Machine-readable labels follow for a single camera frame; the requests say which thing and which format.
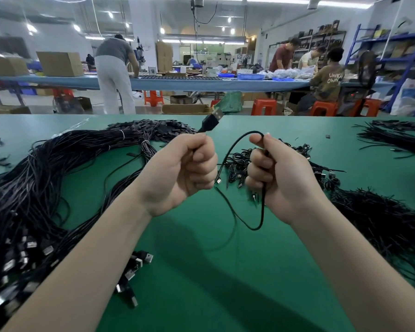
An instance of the person in brown shirt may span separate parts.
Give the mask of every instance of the person in brown shirt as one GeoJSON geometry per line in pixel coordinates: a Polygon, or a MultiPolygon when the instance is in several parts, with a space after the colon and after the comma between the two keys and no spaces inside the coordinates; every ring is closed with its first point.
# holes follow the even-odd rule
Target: person in brown shirt
{"type": "Polygon", "coordinates": [[[327,54],[327,66],[324,66],[311,79],[310,85],[316,86],[315,92],[311,92],[298,102],[298,111],[307,111],[315,101],[337,101],[340,94],[341,79],[344,77],[344,67],[338,62],[343,58],[344,49],[334,48],[327,54]]]}
{"type": "Polygon", "coordinates": [[[300,40],[294,37],[289,41],[289,43],[280,45],[273,55],[269,71],[274,72],[279,68],[283,68],[285,70],[290,68],[292,65],[293,53],[298,49],[300,43],[300,40]]]}

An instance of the man in maroon shirt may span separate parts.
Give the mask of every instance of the man in maroon shirt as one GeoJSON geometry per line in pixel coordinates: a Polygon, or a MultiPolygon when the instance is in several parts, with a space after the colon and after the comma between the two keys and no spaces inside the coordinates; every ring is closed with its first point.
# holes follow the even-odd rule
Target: man in maroon shirt
{"type": "Polygon", "coordinates": [[[280,47],[277,49],[277,51],[275,51],[275,54],[273,55],[272,62],[269,66],[269,71],[274,72],[279,68],[283,68],[285,70],[290,68],[293,53],[298,49],[300,43],[300,40],[294,37],[289,41],[289,43],[280,45],[280,47]]]}

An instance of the green table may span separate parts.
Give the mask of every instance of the green table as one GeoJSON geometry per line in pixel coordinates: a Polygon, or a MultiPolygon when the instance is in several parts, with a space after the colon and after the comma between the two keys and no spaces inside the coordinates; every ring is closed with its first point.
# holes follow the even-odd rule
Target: green table
{"type": "MultiPolygon", "coordinates": [[[[67,128],[64,116],[56,123],[49,116],[25,116],[39,128],[37,136],[50,137],[67,128]]],[[[69,116],[70,124],[86,116],[69,116]]],[[[79,126],[103,129],[109,123],[133,119],[177,119],[194,128],[202,116],[97,116],[79,126]]],[[[21,116],[0,116],[1,130],[21,116]]],[[[382,195],[415,209],[415,156],[395,160],[388,147],[359,150],[354,123],[370,119],[283,116],[226,116],[210,133],[222,158],[239,136],[249,130],[270,132],[292,145],[310,144],[311,160],[342,169],[343,189],[373,187],[382,195]]],[[[15,151],[26,152],[33,137],[2,137],[3,152],[18,161],[15,151]]],[[[249,148],[248,140],[237,150],[249,148]]],[[[103,179],[128,161],[129,151],[117,149],[98,157],[83,171],[66,176],[62,194],[72,207],[67,227],[73,228],[92,216],[101,205],[103,179]]],[[[111,178],[109,185],[138,168],[135,161],[111,178]]],[[[225,191],[225,183],[220,184],[225,191]]],[[[237,212],[251,224],[259,222],[260,208],[233,184],[226,191],[237,212]]],[[[289,226],[266,213],[261,230],[253,232],[234,223],[231,211],[215,191],[202,191],[182,206],[154,219],[138,243],[138,249],[154,254],[131,280],[139,306],[133,310],[113,296],[98,331],[353,331],[321,271],[289,226]]]]}

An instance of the gray t-shirt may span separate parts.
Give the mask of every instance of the gray t-shirt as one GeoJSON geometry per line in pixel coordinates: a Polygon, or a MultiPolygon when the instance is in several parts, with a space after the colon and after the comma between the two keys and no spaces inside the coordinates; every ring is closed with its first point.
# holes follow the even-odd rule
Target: gray t-shirt
{"type": "Polygon", "coordinates": [[[95,56],[114,56],[120,58],[125,64],[129,61],[127,55],[132,52],[132,47],[128,42],[118,38],[105,39],[97,48],[95,56]]]}

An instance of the person in white shirt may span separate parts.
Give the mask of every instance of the person in white shirt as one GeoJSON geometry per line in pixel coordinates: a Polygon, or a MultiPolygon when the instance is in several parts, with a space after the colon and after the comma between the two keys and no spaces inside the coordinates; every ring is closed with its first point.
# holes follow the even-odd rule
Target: person in white shirt
{"type": "Polygon", "coordinates": [[[326,52],[325,46],[319,46],[315,50],[305,53],[298,62],[298,68],[302,68],[315,65],[314,73],[318,72],[318,59],[326,52]]]}

